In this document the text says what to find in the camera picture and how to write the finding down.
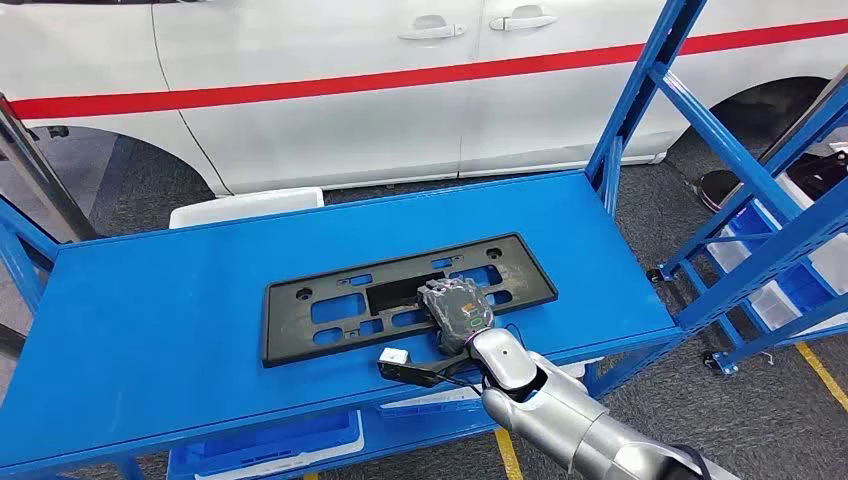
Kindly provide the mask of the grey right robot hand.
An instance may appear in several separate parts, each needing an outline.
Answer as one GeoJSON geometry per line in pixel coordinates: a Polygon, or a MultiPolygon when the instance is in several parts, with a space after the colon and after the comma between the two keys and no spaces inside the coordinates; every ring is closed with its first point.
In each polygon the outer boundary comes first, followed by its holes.
{"type": "Polygon", "coordinates": [[[459,355],[474,335],[494,324],[491,305],[473,279],[428,280],[417,295],[440,330],[438,349],[445,355],[459,355]]]}

